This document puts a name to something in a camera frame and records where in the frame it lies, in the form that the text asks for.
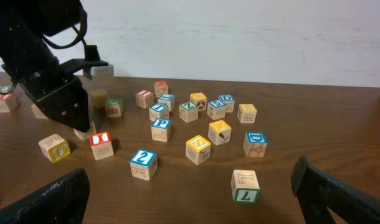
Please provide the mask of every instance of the white wall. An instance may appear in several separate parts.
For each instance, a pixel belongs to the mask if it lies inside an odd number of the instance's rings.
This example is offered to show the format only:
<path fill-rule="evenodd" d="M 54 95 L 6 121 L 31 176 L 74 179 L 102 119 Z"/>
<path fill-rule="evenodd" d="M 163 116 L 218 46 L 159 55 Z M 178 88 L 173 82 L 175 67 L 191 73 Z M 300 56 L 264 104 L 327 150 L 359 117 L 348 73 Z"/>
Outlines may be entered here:
<path fill-rule="evenodd" d="M 82 3 L 86 41 L 118 76 L 380 87 L 380 0 Z M 82 45 L 54 53 L 82 57 Z"/>

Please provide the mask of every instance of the brown tabletop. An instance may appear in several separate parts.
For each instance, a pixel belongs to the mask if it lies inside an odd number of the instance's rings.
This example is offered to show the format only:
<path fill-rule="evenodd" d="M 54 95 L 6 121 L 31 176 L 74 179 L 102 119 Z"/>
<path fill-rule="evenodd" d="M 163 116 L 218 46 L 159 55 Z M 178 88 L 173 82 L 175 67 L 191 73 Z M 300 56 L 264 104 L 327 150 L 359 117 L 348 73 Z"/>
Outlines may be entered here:
<path fill-rule="evenodd" d="M 84 223 L 304 223 L 290 185 L 301 154 L 317 168 L 380 198 L 380 88 L 168 79 L 176 107 L 170 115 L 171 139 L 163 143 L 151 139 L 148 109 L 135 101 L 137 91 L 153 90 L 155 79 L 115 78 L 105 85 L 82 81 L 88 91 L 104 88 L 110 97 L 123 99 L 121 118 L 106 118 L 103 110 L 96 111 L 91 101 L 89 105 L 97 130 L 110 132 L 115 155 L 96 161 L 89 140 L 81 141 L 72 128 L 35 119 L 32 103 L 18 88 L 18 109 L 0 114 L 0 208 L 83 167 L 90 180 Z M 0 73 L 0 85 L 5 84 L 9 77 Z M 212 145 L 211 158 L 197 166 L 185 156 L 185 143 L 198 134 L 207 138 L 212 119 L 202 111 L 198 120 L 185 123 L 178 104 L 199 91 L 209 100 L 232 94 L 236 106 L 224 118 L 232 126 L 230 142 Z M 257 107 L 254 124 L 239 123 L 239 103 Z M 265 133 L 265 157 L 245 156 L 246 131 Z M 38 141 L 55 133 L 73 151 L 53 164 Z M 129 160 L 140 148 L 158 154 L 158 170 L 150 181 L 131 175 Z M 256 171 L 258 203 L 233 202 L 234 169 Z"/>

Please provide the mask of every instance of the white backdrop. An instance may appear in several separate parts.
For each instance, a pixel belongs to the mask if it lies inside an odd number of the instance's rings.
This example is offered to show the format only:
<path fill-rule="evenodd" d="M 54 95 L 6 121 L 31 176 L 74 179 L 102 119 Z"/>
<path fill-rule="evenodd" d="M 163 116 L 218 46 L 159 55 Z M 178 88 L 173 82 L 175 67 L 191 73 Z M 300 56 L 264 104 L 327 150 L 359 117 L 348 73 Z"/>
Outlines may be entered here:
<path fill-rule="evenodd" d="M 380 0 L 82 3 L 85 39 L 116 76 L 380 87 Z M 53 52 L 83 57 L 81 44 Z"/>

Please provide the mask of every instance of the table surface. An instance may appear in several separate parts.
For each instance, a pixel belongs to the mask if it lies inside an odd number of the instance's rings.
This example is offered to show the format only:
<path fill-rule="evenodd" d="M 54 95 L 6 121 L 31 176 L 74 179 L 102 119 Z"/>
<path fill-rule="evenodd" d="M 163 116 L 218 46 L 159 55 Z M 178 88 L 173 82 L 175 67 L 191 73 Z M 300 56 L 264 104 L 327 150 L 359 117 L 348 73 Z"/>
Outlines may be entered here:
<path fill-rule="evenodd" d="M 106 118 L 89 104 L 97 130 L 110 132 L 115 155 L 96 161 L 89 140 L 81 141 L 72 128 L 35 119 L 32 103 L 18 88 L 18 109 L 0 114 L 0 208 L 83 167 L 90 180 L 84 223 L 304 223 L 290 184 L 301 154 L 317 168 L 380 198 L 380 88 L 168 79 L 176 107 L 170 115 L 173 133 L 165 143 L 151 139 L 148 109 L 135 101 L 135 93 L 153 90 L 156 79 L 114 78 L 105 84 L 81 79 L 88 91 L 104 88 L 110 97 L 123 99 L 121 118 Z M 0 85 L 5 84 L 9 77 L 0 73 Z M 209 100 L 232 94 L 236 107 L 224 118 L 232 126 L 230 142 L 212 145 L 211 157 L 197 166 L 185 156 L 185 142 L 198 134 L 206 138 L 212 119 L 202 111 L 198 120 L 185 123 L 178 104 L 199 91 Z M 257 107 L 254 124 L 239 123 L 239 103 Z M 246 131 L 265 133 L 265 157 L 245 156 Z M 53 164 L 38 141 L 55 133 L 68 140 L 73 152 Z M 158 170 L 150 181 L 131 175 L 129 160 L 140 148 L 158 154 Z M 233 202 L 234 169 L 256 171 L 257 204 Z"/>

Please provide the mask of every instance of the letter block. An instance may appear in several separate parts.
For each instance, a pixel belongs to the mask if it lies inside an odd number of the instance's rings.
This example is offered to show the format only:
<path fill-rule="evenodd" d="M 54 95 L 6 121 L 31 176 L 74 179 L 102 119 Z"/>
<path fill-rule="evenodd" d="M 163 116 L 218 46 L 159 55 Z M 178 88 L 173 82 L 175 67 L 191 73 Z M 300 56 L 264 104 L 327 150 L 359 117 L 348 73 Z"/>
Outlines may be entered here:
<path fill-rule="evenodd" d="M 78 138 L 81 140 L 88 139 L 91 135 L 96 134 L 95 122 L 94 121 L 90 122 L 90 128 L 86 132 L 81 132 L 74 128 L 74 134 L 78 136 Z"/>
<path fill-rule="evenodd" d="M 253 170 L 233 170 L 232 195 L 236 203 L 257 203 L 259 183 Z"/>
<path fill-rule="evenodd" d="M 257 109 L 253 104 L 240 104 L 237 117 L 240 123 L 254 123 L 257 116 Z"/>
<path fill-rule="evenodd" d="M 226 104 L 226 113 L 234 111 L 234 97 L 232 95 L 219 95 L 219 99 Z"/>
<path fill-rule="evenodd" d="M 95 160 L 114 156 L 113 144 L 111 143 L 111 137 L 108 131 L 93 134 L 89 138 Z"/>
<path fill-rule="evenodd" d="M 199 111 L 207 109 L 207 96 L 203 93 L 190 94 L 190 102 L 197 105 Z"/>
<path fill-rule="evenodd" d="M 48 119 L 48 117 L 33 103 L 31 105 L 32 112 L 36 119 Z"/>
<path fill-rule="evenodd" d="M 123 105 L 121 99 L 109 99 L 105 103 L 105 114 L 107 118 L 116 118 L 122 116 Z"/>
<path fill-rule="evenodd" d="M 169 108 L 163 103 L 156 103 L 149 108 L 150 120 L 155 121 L 156 118 L 169 119 Z"/>
<path fill-rule="evenodd" d="M 143 180 L 150 180 L 157 168 L 157 153 L 146 149 L 139 149 L 130 160 L 132 176 Z"/>
<path fill-rule="evenodd" d="M 226 104 L 220 100 L 210 101 L 208 102 L 207 113 L 212 119 L 224 118 L 226 115 Z"/>
<path fill-rule="evenodd" d="M 58 134 L 53 134 L 45 139 L 42 139 L 38 144 L 43 155 L 45 155 L 45 157 L 53 163 L 71 154 L 67 141 Z"/>
<path fill-rule="evenodd" d="M 157 97 L 160 97 L 162 94 L 168 94 L 168 84 L 166 81 L 154 82 L 154 91 Z"/>
<path fill-rule="evenodd" d="M 103 108 L 108 100 L 107 91 L 100 89 L 90 93 L 92 96 L 93 106 L 97 109 Z"/>
<path fill-rule="evenodd" d="M 246 132 L 243 147 L 246 156 L 263 157 L 267 147 L 265 134 L 263 132 Z"/>
<path fill-rule="evenodd" d="M 153 93 L 148 90 L 141 90 L 136 93 L 136 104 L 141 108 L 147 108 L 154 104 Z"/>
<path fill-rule="evenodd" d="M 11 93 L 0 95 L 0 113 L 10 113 L 17 107 L 17 97 Z"/>
<path fill-rule="evenodd" d="M 224 120 L 209 123 L 208 137 L 217 146 L 229 142 L 231 133 L 232 128 Z"/>
<path fill-rule="evenodd" d="M 158 103 L 166 104 L 169 108 L 169 112 L 172 112 L 173 108 L 175 108 L 175 95 L 164 93 L 158 98 Z"/>
<path fill-rule="evenodd" d="M 7 93 L 7 92 L 11 91 L 12 87 L 13 87 L 12 85 L 0 86 L 0 91 L 2 93 Z"/>
<path fill-rule="evenodd" d="M 186 142 L 186 156 L 196 165 L 207 160 L 211 155 L 211 143 L 201 135 Z"/>
<path fill-rule="evenodd" d="M 167 142 L 171 136 L 172 126 L 170 119 L 155 119 L 151 125 L 151 138 L 155 141 Z"/>
<path fill-rule="evenodd" d="M 198 107 L 191 102 L 183 103 L 179 107 L 179 117 L 185 122 L 198 119 Z"/>

